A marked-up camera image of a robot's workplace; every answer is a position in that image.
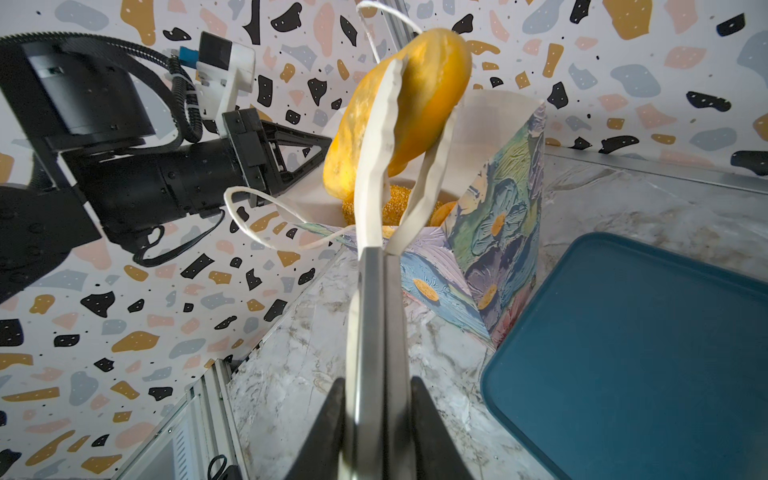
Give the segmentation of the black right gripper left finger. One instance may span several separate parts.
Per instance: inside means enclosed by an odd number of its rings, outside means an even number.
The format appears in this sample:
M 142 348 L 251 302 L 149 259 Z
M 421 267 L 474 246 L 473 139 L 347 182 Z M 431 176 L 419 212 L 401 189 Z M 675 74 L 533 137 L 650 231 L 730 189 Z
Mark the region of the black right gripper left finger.
M 345 379 L 337 378 L 285 480 L 337 480 L 345 423 Z

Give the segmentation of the floral paper bag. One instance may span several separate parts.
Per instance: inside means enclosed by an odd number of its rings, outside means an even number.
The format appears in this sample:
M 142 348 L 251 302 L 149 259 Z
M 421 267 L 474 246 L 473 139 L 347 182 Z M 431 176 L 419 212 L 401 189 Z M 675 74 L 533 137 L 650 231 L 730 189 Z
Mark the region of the floral paper bag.
M 451 114 L 456 124 L 448 169 L 432 213 L 441 203 L 457 205 L 440 227 L 428 221 L 402 254 L 402 290 L 494 346 L 511 329 L 535 280 L 546 108 L 517 93 L 467 85 Z M 389 176 L 389 186 L 412 190 L 425 153 Z M 338 241 L 357 250 L 356 219 L 348 225 L 343 201 L 327 193 L 324 162 L 320 172 L 266 201 L 313 232 L 314 248 Z

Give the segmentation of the metal tongs with white tips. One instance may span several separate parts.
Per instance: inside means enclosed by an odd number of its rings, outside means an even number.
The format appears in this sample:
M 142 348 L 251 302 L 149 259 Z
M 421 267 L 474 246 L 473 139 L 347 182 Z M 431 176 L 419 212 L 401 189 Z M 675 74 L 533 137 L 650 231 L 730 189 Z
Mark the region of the metal tongs with white tips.
M 355 186 L 358 286 L 350 305 L 346 350 L 342 479 L 414 479 L 411 374 L 403 305 L 401 256 L 430 220 L 448 169 L 456 116 L 427 149 L 401 224 L 383 234 L 388 168 L 404 60 L 391 61 L 373 102 Z

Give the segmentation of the knotted flower bread roll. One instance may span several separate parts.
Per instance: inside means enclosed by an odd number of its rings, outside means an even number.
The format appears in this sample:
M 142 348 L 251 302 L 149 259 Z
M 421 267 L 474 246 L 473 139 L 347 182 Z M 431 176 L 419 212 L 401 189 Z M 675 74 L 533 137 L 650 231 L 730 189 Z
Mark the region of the knotted flower bread roll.
M 441 203 L 440 205 L 438 205 L 430 217 L 429 226 L 440 227 L 445 222 L 448 215 L 452 212 L 452 210 L 456 205 L 457 205 L 456 201 Z

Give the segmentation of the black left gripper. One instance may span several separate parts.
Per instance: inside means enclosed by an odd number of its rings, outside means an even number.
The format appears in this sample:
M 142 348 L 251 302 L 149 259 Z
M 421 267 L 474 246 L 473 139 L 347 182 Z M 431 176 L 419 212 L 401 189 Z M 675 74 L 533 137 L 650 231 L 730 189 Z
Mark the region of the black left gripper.
M 221 218 L 224 192 L 262 206 L 322 165 L 332 140 L 260 119 L 255 109 L 224 116 L 226 136 L 165 153 L 67 152 L 63 158 L 107 239 L 147 252 L 166 223 L 187 216 Z

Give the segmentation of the large sesame oval loaf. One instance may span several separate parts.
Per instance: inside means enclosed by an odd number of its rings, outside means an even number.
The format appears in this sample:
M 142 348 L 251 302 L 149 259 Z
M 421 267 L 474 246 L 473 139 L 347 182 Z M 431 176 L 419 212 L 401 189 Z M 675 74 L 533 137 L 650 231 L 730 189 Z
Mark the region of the large sesame oval loaf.
M 389 200 L 382 209 L 382 224 L 384 226 L 398 226 L 401 218 L 407 208 L 412 190 L 410 188 L 391 185 L 389 191 Z M 355 223 L 354 204 L 352 202 L 342 202 L 342 215 L 348 225 Z

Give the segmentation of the smooth oval bread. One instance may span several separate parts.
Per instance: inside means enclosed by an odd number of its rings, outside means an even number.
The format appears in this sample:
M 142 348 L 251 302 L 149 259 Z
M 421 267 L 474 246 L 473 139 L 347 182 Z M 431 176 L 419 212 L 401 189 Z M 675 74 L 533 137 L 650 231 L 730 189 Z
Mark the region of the smooth oval bread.
M 388 175 L 400 174 L 440 137 L 452 110 L 467 89 L 472 70 L 468 43 L 444 28 L 428 30 L 394 56 L 405 60 L 398 96 L 394 156 Z M 326 155 L 323 182 L 342 201 L 354 198 L 360 149 L 373 102 L 390 59 L 372 69 L 356 88 Z

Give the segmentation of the teal plastic tray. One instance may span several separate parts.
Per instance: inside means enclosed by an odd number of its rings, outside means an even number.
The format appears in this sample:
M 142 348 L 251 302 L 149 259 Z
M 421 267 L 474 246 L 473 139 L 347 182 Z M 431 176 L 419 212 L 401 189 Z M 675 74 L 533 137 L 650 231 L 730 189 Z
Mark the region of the teal plastic tray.
M 581 236 L 481 391 L 558 479 L 763 479 L 767 286 L 618 235 Z

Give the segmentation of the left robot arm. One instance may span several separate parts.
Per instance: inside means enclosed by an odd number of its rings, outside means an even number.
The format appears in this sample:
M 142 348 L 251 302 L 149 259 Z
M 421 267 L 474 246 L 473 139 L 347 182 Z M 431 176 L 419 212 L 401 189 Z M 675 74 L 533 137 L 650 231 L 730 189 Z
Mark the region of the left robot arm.
M 34 153 L 27 185 L 1 187 L 1 296 L 9 299 L 100 238 L 153 268 L 168 222 L 261 206 L 320 166 L 329 138 L 236 105 L 254 86 L 251 49 L 203 34 L 163 54 L 103 35 L 34 32 L 1 41 L 1 91 Z

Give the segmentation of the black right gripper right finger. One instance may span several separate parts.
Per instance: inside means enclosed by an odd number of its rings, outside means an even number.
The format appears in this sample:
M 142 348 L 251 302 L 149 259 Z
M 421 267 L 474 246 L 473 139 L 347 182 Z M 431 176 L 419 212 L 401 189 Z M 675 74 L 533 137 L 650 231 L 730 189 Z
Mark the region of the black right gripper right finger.
M 418 480 L 473 480 L 419 377 L 412 377 L 411 423 Z

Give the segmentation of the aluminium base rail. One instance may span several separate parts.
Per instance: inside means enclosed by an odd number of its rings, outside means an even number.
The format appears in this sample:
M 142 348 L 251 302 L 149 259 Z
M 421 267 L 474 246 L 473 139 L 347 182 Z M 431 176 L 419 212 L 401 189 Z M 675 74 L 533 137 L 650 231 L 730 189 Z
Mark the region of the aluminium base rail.
M 228 394 L 232 366 L 216 360 L 114 477 L 248 478 Z

